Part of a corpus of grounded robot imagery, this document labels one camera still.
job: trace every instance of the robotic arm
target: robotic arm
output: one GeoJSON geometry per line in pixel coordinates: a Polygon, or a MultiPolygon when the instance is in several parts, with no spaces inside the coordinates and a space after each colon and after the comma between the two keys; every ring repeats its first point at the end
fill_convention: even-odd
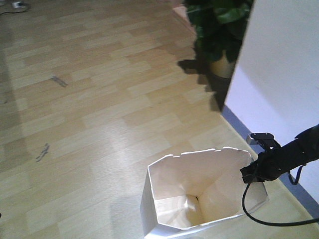
{"type": "Polygon", "coordinates": [[[245,183],[275,180],[286,172],[291,179],[291,169],[301,166],[301,171],[307,163],[319,159],[319,124],[298,134],[295,140],[282,147],[270,133],[252,133],[246,141],[261,145],[265,151],[258,154],[256,161],[240,170],[245,183]]]}

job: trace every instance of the white wall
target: white wall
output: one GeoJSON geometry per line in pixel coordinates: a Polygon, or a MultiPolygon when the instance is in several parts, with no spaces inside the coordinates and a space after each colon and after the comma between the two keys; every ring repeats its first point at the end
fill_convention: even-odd
{"type": "MultiPolygon", "coordinates": [[[[319,123],[319,1],[255,0],[226,106],[284,145],[319,123]]],[[[319,160],[300,184],[319,202],[319,160]]]]}

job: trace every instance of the plant pot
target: plant pot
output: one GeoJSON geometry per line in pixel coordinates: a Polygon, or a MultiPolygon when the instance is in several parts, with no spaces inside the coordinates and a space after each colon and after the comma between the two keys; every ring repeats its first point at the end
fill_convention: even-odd
{"type": "Polygon", "coordinates": [[[223,54],[223,57],[214,62],[209,63],[210,71],[219,77],[230,79],[233,75],[236,62],[229,63],[227,61],[226,55],[223,54]]]}

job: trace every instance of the potted plant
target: potted plant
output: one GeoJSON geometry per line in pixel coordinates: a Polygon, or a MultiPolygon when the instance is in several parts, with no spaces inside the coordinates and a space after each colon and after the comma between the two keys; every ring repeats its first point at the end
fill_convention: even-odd
{"type": "Polygon", "coordinates": [[[185,0],[196,31],[195,47],[212,72],[231,78],[242,45],[253,0],[185,0]]]}

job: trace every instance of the green leaves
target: green leaves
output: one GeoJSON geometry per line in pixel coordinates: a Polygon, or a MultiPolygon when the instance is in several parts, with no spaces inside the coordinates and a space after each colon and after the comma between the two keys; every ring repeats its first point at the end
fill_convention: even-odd
{"type": "Polygon", "coordinates": [[[249,15],[249,5],[242,2],[236,6],[235,1],[232,0],[214,0],[214,13],[217,20],[222,24],[237,21],[249,15]]]}
{"type": "Polygon", "coordinates": [[[236,61],[253,0],[185,0],[196,45],[210,61],[236,61]]]}

